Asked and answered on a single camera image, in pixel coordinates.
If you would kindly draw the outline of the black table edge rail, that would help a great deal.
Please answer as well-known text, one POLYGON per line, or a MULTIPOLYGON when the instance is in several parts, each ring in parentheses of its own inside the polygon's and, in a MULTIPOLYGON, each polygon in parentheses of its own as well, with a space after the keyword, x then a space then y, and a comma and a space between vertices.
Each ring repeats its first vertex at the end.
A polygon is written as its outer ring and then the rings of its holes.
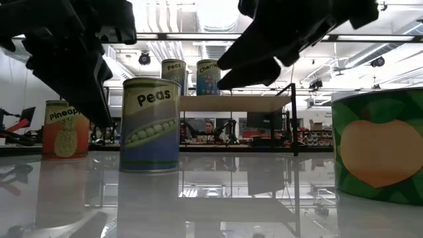
MULTIPOLYGON (((225 147, 222 145, 212 145, 209 147, 198 147, 197 145, 180 146, 180 152, 187 153, 330 153, 331 147, 225 147)), ((38 155, 42 153, 41 146, 0 146, 0 157, 38 155)))

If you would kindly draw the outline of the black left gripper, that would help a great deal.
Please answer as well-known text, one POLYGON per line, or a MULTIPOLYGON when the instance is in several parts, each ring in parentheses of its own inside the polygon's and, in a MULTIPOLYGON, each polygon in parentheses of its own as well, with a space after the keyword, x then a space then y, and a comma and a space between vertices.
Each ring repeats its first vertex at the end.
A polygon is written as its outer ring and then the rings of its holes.
POLYGON ((103 84, 113 73, 102 43, 136 43, 128 0, 0 0, 0 47, 15 51, 19 35, 34 76, 97 126, 112 125, 103 84))

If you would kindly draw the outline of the pineapple label tin can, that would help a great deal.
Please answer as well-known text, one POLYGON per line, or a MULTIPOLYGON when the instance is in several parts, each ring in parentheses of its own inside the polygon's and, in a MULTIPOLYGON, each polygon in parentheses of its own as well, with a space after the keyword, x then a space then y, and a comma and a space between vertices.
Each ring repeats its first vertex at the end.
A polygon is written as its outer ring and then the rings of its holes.
POLYGON ((87 156, 89 120, 64 100, 47 100, 42 135, 43 160, 76 160, 87 156))

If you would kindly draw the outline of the person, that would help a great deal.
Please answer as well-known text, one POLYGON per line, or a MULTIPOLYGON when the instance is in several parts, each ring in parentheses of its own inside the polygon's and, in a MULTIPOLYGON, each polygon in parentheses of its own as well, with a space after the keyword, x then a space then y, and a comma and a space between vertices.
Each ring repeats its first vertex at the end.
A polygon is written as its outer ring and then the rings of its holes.
POLYGON ((205 130, 199 131, 198 137, 200 141, 206 143, 219 143, 221 141, 220 137, 215 131, 213 122, 210 120, 205 122, 205 130))

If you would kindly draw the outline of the black background monitor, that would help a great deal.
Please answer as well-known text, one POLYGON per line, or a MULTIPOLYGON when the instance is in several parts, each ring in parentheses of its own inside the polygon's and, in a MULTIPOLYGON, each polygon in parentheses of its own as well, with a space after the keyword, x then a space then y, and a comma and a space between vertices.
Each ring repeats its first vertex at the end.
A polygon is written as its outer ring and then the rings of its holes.
POLYGON ((247 127, 281 130, 284 125, 280 112, 248 112, 247 127))

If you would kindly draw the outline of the cherries label tin can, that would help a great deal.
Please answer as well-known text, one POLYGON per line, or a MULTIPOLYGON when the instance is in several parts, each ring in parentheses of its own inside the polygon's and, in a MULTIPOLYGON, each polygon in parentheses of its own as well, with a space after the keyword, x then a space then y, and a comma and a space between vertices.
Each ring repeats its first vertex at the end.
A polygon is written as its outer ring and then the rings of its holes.
POLYGON ((202 59, 197 62, 196 69, 196 95, 219 96, 217 83, 221 79, 221 70, 217 66, 217 61, 202 59))

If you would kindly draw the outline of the short green peach can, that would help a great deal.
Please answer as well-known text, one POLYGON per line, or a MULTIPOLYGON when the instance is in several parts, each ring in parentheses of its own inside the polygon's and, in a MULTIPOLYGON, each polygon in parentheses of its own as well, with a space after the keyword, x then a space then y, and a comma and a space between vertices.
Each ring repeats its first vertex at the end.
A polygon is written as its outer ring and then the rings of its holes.
POLYGON ((423 87, 336 99, 332 125, 339 191, 423 206, 423 87))

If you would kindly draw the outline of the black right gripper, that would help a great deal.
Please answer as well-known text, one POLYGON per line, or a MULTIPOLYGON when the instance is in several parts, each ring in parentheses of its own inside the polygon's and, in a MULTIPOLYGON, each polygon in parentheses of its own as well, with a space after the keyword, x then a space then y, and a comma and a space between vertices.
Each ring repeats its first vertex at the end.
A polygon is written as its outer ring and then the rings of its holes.
POLYGON ((345 22, 356 30, 379 17, 376 0, 239 0, 238 8, 252 23, 217 61, 230 69, 217 82, 221 90, 269 86, 281 72, 272 57, 291 66, 345 22))

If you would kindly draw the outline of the black background robot arms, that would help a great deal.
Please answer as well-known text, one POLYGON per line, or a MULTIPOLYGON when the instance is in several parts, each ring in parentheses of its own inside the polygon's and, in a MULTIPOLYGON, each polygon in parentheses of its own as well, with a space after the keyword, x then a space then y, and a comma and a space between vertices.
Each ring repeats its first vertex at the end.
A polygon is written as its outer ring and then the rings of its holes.
MULTIPOLYGON (((221 141, 219 143, 214 144, 223 144, 223 145, 229 145, 229 144, 238 144, 238 139, 235 135, 235 126, 237 122, 234 119, 230 119, 224 123, 224 125, 220 127, 215 127, 215 131, 217 132, 218 136, 220 137, 221 141)), ((190 132, 190 135, 194 139, 199 139, 198 134, 199 131, 195 127, 193 127, 191 124, 189 124, 185 120, 180 121, 181 129, 187 129, 190 132)))

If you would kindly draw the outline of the peas label tin can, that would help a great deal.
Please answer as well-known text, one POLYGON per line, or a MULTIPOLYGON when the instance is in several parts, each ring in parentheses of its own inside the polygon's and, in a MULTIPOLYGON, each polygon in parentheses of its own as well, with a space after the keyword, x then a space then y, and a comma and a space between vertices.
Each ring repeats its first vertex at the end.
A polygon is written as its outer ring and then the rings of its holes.
POLYGON ((175 81, 181 86, 181 95, 188 90, 186 62, 180 59, 164 59, 161 62, 161 78, 175 81))
POLYGON ((137 77, 123 82, 120 170, 177 170, 181 86, 168 79, 137 77))

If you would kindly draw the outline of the wooden shelf black metal frame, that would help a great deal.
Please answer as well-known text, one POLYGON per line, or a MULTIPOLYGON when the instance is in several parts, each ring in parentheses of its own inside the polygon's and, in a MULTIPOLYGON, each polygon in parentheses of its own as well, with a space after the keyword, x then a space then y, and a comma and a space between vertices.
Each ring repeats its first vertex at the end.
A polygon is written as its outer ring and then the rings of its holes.
MULTIPOLYGON (((275 112, 291 104, 291 115, 297 120, 296 85, 290 83, 273 97, 265 96, 182 96, 180 111, 185 112, 275 112)), ((298 149, 297 122, 293 123, 290 148, 298 149)), ((277 147, 274 129, 271 129, 271 146, 277 147)))

